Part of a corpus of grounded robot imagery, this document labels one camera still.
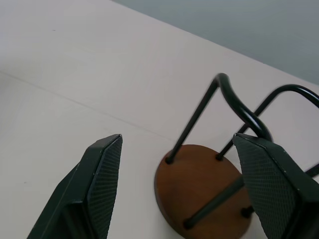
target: brown wooden disc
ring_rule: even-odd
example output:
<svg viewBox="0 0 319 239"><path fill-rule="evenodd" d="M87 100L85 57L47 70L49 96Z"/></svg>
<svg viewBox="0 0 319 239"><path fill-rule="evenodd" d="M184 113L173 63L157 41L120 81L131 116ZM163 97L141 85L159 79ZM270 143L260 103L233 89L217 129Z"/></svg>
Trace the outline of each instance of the brown wooden disc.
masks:
<svg viewBox="0 0 319 239"><path fill-rule="evenodd" d="M168 154L155 175L155 196L170 226L186 239L241 238L251 222L240 214L251 205L245 188L192 229L185 230L182 225L241 175L236 167L226 158L216 160L216 151L200 145L183 145L170 165L165 163Z"/></svg>

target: gray wall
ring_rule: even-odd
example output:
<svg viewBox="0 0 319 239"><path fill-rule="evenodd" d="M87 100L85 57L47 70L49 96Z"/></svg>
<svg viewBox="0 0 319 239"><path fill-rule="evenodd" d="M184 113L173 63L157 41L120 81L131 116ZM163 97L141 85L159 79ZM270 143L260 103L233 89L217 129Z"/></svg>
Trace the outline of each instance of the gray wall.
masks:
<svg viewBox="0 0 319 239"><path fill-rule="evenodd" d="M115 0L319 84L318 0Z"/></svg>

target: black mesh panel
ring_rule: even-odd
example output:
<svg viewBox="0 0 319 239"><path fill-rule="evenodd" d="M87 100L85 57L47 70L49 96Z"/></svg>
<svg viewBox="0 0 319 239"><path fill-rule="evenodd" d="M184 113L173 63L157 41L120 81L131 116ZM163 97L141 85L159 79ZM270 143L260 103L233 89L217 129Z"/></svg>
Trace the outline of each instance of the black mesh panel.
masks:
<svg viewBox="0 0 319 239"><path fill-rule="evenodd" d="M106 239L112 217L118 176L122 138L112 143L103 153L88 192L88 211L99 239Z"/></svg>
<svg viewBox="0 0 319 239"><path fill-rule="evenodd" d="M234 137L252 206L269 239L281 239L298 195L264 148Z"/></svg>

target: black metal leg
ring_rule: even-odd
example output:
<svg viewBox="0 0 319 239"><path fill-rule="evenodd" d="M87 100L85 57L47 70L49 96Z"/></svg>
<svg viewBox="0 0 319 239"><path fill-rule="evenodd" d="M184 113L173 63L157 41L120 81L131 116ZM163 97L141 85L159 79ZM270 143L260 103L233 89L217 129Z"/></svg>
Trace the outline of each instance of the black metal leg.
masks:
<svg viewBox="0 0 319 239"><path fill-rule="evenodd" d="M241 210L241 215L245 218L250 218L250 216L255 212L252 206L249 206L247 208L243 208Z"/></svg>
<svg viewBox="0 0 319 239"><path fill-rule="evenodd" d="M210 84L210 86L209 86L207 92L205 93L203 99L199 103L199 105L198 105L197 109L195 110L193 116L190 118L187 126L185 127L185 129L183 131L183 133L181 134L181 136L179 137L177 143L175 144L173 150L171 151L170 155L166 158L165 162L167 164L173 163L177 152L179 151L180 147L182 146L182 144L186 140L186 138L189 135L191 129L196 124L198 118L200 117L201 113L204 111L205 107L209 103L211 97L214 95L214 93L217 90L217 88L218 88L217 82L216 81L212 81L212 83Z"/></svg>
<svg viewBox="0 0 319 239"><path fill-rule="evenodd" d="M308 169L306 174L312 178L319 175L319 164L315 165L314 167Z"/></svg>
<svg viewBox="0 0 319 239"><path fill-rule="evenodd" d="M238 192L244 186L243 177L240 176L233 182L230 186L228 186L223 192L218 194L215 198L213 198L209 203L207 203L204 207L199 209L193 216L184 221L184 227L186 229L191 229L196 225L201 219L206 217L210 212L216 209L219 205L233 196L236 192Z"/></svg>

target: black metal frame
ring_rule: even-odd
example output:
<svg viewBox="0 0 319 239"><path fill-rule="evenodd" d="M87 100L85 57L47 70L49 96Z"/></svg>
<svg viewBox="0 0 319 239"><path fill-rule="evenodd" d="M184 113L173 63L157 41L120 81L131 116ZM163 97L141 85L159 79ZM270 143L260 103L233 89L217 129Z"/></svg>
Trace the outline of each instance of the black metal frame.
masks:
<svg viewBox="0 0 319 239"><path fill-rule="evenodd" d="M319 108L319 96L314 93L313 91L307 89L306 87L299 86L299 85L284 85L281 86L274 91L272 91L265 100L259 105L254 113L252 113L236 96L231 85L229 83L228 76L224 73L220 73L215 76L212 83L210 84L207 92L205 93L204 97L202 98L201 102L199 103L197 109L195 110L193 116L189 120L188 124L186 125L184 131L182 132L181 136L179 137L176 145L174 146L173 150L169 154L169 156L165 159L167 164L172 164L176 154L178 153L179 149L181 148L182 144L186 140L187 136L189 135L190 131L196 124L198 118L200 117L201 113L204 111L205 107L209 103L211 97L214 95L215 91L220 87L221 92L232 108L232 110L242 119L245 123L237 133L244 133L247 128L251 128L255 134L260 137L267 139L269 141L273 141L271 134L269 133L267 127L263 124L263 122L258 118L258 116L267 108L267 106L282 92L286 91L293 91L301 94L310 102L312 102L315 106ZM221 150L221 152L216 156L217 160L222 161L223 156L228 152L228 150L233 146L233 141L230 140L227 145ZM311 169L306 171L311 177L315 177L319 175L319 164L315 165ZM223 192L218 194L215 198L213 198L210 202L204 205L200 210L198 210L193 216L186 219L184 221L184 227L186 229L192 228L196 223L198 223L201 219L203 219L207 214L211 211L216 209L220 204L225 202L229 199L233 194L235 194L238 190L240 190L244 186L244 181L242 176L237 178L234 183L228 186ZM249 218L251 214L254 212L252 206L248 208L243 208L241 211L242 216Z"/></svg>
<svg viewBox="0 0 319 239"><path fill-rule="evenodd" d="M190 131L196 124L198 118L200 117L201 113L206 108L207 104L209 103L210 99L214 95L215 91L220 87L220 90L226 100L226 102L229 104L229 106L232 108L232 110L236 113L236 115L241 118L243 122L246 123L254 132L255 134L260 137L267 140L272 141L271 134L269 133L267 127L265 126L262 121L254 115L236 96L235 92L231 88L231 85L229 83L228 76L224 73L219 73L215 76L212 83L210 84L209 88L207 89L203 99L200 101L197 109L195 110L193 116L190 118L187 126L185 127L183 133L179 137L175 147L169 154L169 156L166 158L166 163L171 164L174 161L174 158L179 151L180 147L186 140L187 136L189 135Z"/></svg>

